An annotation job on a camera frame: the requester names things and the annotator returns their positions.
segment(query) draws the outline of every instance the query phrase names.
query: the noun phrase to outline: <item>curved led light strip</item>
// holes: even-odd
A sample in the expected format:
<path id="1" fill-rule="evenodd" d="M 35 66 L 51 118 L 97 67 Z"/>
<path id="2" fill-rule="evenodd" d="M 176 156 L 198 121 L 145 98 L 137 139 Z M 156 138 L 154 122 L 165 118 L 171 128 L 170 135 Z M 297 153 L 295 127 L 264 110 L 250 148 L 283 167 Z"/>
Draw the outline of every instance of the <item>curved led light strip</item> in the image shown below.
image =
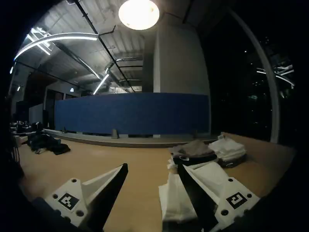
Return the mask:
<path id="1" fill-rule="evenodd" d="M 27 35 L 27 38 L 29 39 L 29 40 L 31 40 L 32 42 L 35 42 L 35 40 L 28 34 Z M 37 45 L 43 52 L 45 52 L 47 55 L 50 55 L 50 53 L 48 52 L 48 51 L 46 51 L 44 48 L 42 48 L 42 46 L 41 45 Z"/>
<path id="2" fill-rule="evenodd" d="M 55 34 L 52 36 L 47 36 L 44 38 L 41 38 L 39 40 L 36 40 L 35 42 L 29 43 L 26 46 L 24 46 L 18 54 L 15 56 L 14 60 L 17 59 L 21 54 L 23 54 L 25 51 L 29 50 L 30 48 L 37 46 L 42 43 L 50 42 L 50 41 L 56 41 L 56 40 L 62 40 L 62 39 L 87 39 L 87 40 L 97 40 L 98 35 L 92 34 L 92 33 L 61 33 L 61 34 Z"/>
<path id="3" fill-rule="evenodd" d="M 104 83 L 104 81 L 109 77 L 109 74 L 106 74 L 106 76 L 103 78 L 103 80 L 101 81 L 101 83 L 98 85 L 98 87 L 96 88 L 96 90 L 93 92 L 93 95 L 95 95 L 97 93 L 97 91 L 99 90 L 99 88 L 101 87 L 101 85 Z"/>

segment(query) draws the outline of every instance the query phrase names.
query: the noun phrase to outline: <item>metal window frame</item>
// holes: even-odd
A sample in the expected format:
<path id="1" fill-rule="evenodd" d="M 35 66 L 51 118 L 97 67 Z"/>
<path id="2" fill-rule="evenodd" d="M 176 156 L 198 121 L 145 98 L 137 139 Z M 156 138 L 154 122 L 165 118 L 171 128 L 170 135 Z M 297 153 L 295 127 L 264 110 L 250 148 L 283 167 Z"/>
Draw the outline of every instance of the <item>metal window frame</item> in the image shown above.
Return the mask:
<path id="1" fill-rule="evenodd" d="M 238 22 L 238 24 L 244 30 L 246 35 L 249 37 L 254 48 L 256 49 L 256 52 L 266 72 L 266 77 L 268 80 L 270 90 L 270 98 L 272 102 L 272 133 L 270 137 L 270 142 L 278 143 L 279 132 L 280 132 L 280 105 L 279 105 L 278 85 L 276 82 L 275 72 L 272 69 L 272 66 L 269 62 L 269 59 L 267 58 L 264 49 L 262 48 L 260 42 L 254 35 L 254 33 L 251 31 L 249 26 L 233 10 L 229 9 L 229 13 Z"/>

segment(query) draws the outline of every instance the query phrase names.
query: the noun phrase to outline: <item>exposed pipe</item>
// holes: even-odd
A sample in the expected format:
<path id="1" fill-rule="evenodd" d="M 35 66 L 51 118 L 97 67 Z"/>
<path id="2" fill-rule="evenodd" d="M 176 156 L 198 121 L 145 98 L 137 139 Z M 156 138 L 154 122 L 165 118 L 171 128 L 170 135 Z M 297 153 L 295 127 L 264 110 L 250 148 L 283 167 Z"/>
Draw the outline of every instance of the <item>exposed pipe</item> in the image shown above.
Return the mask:
<path id="1" fill-rule="evenodd" d="M 71 84 L 71 85 L 74 85 L 74 86 L 76 86 L 76 87 L 78 87 L 78 88 L 81 88 L 81 89 L 83 89 L 83 90 L 87 90 L 87 91 L 92 92 L 91 90 L 84 89 L 84 88 L 80 87 L 79 85 L 73 84 L 73 83 L 68 82 L 68 81 L 66 81 L 66 80 L 63 80 L 63 79 L 61 79 L 61 78 L 59 78 L 59 77 L 56 77 L 56 76 L 54 76 L 54 75 L 51 75 L 51 74 L 49 74 L 49 73 L 47 73 L 47 72 L 44 72 L 44 71 L 41 71 L 41 70 L 39 70 L 39 69 L 37 69 L 37 68 L 31 67 L 30 65 L 24 64 L 23 62 L 20 62 L 20 61 L 15 61 L 15 62 L 16 62 L 17 64 L 23 65 L 23 66 L 25 66 L 25 67 L 32 68 L 33 70 L 38 71 L 38 72 L 41 72 L 41 73 L 43 73 L 43 74 L 45 74 L 45 75 L 51 76 L 51 77 L 53 77 L 53 78 L 55 78 L 55 79 L 58 79 L 58 80 L 60 80 L 60 81 L 69 83 L 69 84 Z"/>
<path id="2" fill-rule="evenodd" d="M 78 2 L 78 0 L 74 0 L 76 6 L 78 7 L 78 9 L 80 10 L 80 12 L 83 14 L 84 18 L 86 19 L 86 21 L 88 22 L 89 26 L 92 28 L 93 32 L 98 34 L 98 31 L 95 29 L 94 25 L 92 24 L 91 20 L 89 19 L 87 13 L 84 11 L 83 7 L 80 5 L 80 3 Z M 101 44 L 103 45 L 103 47 L 105 48 L 106 52 L 108 53 L 108 55 L 110 56 L 110 58 L 113 60 L 113 62 L 115 63 L 115 65 L 117 66 L 117 68 L 119 69 L 121 75 L 124 77 L 124 79 L 128 82 L 130 88 L 132 89 L 133 92 L 134 89 L 132 88 L 130 82 L 127 80 L 127 78 L 125 77 L 124 73 L 122 72 L 122 70 L 119 68 L 116 60 L 114 59 L 114 57 L 112 56 L 112 54 L 110 53 L 110 51 L 108 50 L 107 46 L 105 45 L 105 43 L 103 42 L 102 38 L 99 36 L 98 37 L 99 41 L 101 42 Z"/>
<path id="3" fill-rule="evenodd" d="M 136 60 L 143 60 L 142 57 L 123 57 L 123 58 L 118 58 L 116 60 L 116 65 L 117 65 L 117 62 L 120 62 L 120 61 L 136 61 Z M 105 67 L 105 73 L 110 73 L 110 69 L 113 67 L 115 63 L 113 61 L 111 61 L 108 65 L 106 65 Z"/>
<path id="4" fill-rule="evenodd" d="M 65 45 L 59 42 L 54 42 L 54 44 L 56 45 L 57 48 L 59 48 L 61 51 L 63 51 L 65 54 L 67 54 L 69 57 L 71 57 L 81 66 L 87 69 L 90 73 L 94 74 L 98 79 L 100 80 L 103 79 L 103 77 L 100 74 L 96 73 L 88 64 L 86 64 L 80 57 L 78 57 L 74 52 L 68 49 Z"/>
<path id="5" fill-rule="evenodd" d="M 141 68 L 142 65 L 127 65 L 127 66 L 119 66 L 120 68 Z"/>
<path id="6" fill-rule="evenodd" d="M 107 35 L 107 34 L 111 34 L 115 31 L 115 28 L 116 28 L 116 25 L 113 27 L 113 29 L 109 32 L 105 32 L 105 33 L 102 33 L 102 34 L 99 34 L 99 36 L 103 36 L 103 35 Z"/>
<path id="7" fill-rule="evenodd" d="M 119 85 L 119 80 L 115 76 L 115 74 L 113 74 L 112 72 L 109 72 L 109 76 L 110 76 L 110 78 L 112 79 L 113 82 L 115 82 L 117 85 Z"/>
<path id="8" fill-rule="evenodd" d="M 129 81 L 142 81 L 141 79 L 128 79 Z M 118 84 L 120 85 L 120 84 L 122 84 L 123 82 L 125 82 L 126 80 L 120 80 L 119 82 L 118 82 Z"/>

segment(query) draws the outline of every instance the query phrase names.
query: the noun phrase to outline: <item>ceiling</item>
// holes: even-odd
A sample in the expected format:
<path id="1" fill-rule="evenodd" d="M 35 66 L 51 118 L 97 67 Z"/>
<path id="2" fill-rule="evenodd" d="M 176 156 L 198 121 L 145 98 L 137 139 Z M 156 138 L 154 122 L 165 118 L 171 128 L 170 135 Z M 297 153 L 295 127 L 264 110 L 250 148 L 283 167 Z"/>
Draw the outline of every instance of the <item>ceiling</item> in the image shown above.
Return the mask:
<path id="1" fill-rule="evenodd" d="M 142 57 L 145 34 L 148 33 L 148 31 L 132 30 L 121 23 L 118 17 L 118 10 L 123 2 L 125 2 L 125 0 L 83 0 L 80 4 L 85 12 L 88 13 L 90 20 L 99 34 L 110 32 L 113 30 L 114 26 L 116 26 L 113 33 L 101 36 L 115 59 L 133 56 Z M 182 23 L 182 18 L 186 13 L 190 0 L 154 0 L 154 2 L 156 2 L 160 8 L 160 19 L 158 24 L 180 24 Z M 197 26 L 210 3 L 211 0 L 195 0 L 192 7 L 192 9 L 194 9 L 194 14 L 188 16 L 187 22 L 192 26 Z M 93 33 L 78 7 L 75 4 L 68 4 L 67 1 L 62 1 L 51 8 L 34 27 L 37 26 L 43 28 L 50 34 L 64 32 Z M 99 40 L 65 40 L 61 41 L 61 43 L 65 44 L 67 48 L 83 59 L 84 62 L 91 66 L 97 73 L 103 73 L 105 67 L 111 62 L 109 55 Z M 18 61 L 35 68 L 39 67 L 49 74 L 55 75 L 63 80 L 75 82 L 75 84 L 97 80 L 93 74 L 59 48 L 52 45 L 51 49 L 51 55 L 48 56 L 38 47 L 33 47 L 22 54 Z M 120 66 L 142 64 L 142 61 L 119 62 Z M 123 79 L 115 66 L 112 68 L 112 71 L 118 79 Z M 142 67 L 123 68 L 122 71 L 127 79 L 142 78 Z M 93 90 L 95 86 L 96 85 L 90 85 L 89 87 Z"/>

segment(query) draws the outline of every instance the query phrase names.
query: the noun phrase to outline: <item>white wall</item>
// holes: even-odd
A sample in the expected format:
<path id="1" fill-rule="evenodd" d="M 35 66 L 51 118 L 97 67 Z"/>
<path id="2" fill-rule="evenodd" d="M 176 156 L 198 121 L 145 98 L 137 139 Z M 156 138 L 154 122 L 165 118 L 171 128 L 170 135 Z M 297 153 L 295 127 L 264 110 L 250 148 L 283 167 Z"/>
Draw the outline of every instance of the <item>white wall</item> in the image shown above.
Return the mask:
<path id="1" fill-rule="evenodd" d="M 29 123 L 43 123 L 43 103 L 29 108 Z"/>
<path id="2" fill-rule="evenodd" d="M 62 82 L 62 81 L 57 81 L 55 83 L 52 83 L 51 85 L 46 86 L 45 96 L 44 96 L 44 109 L 45 109 L 46 95 L 47 95 L 48 89 L 64 93 L 63 99 L 66 99 L 66 94 L 76 96 L 76 97 L 81 96 L 81 90 L 77 90 L 77 87 L 75 85 L 71 85 L 69 83 Z"/>
<path id="3" fill-rule="evenodd" d="M 194 29 L 160 25 L 154 51 L 154 92 L 210 95 L 206 63 Z"/>

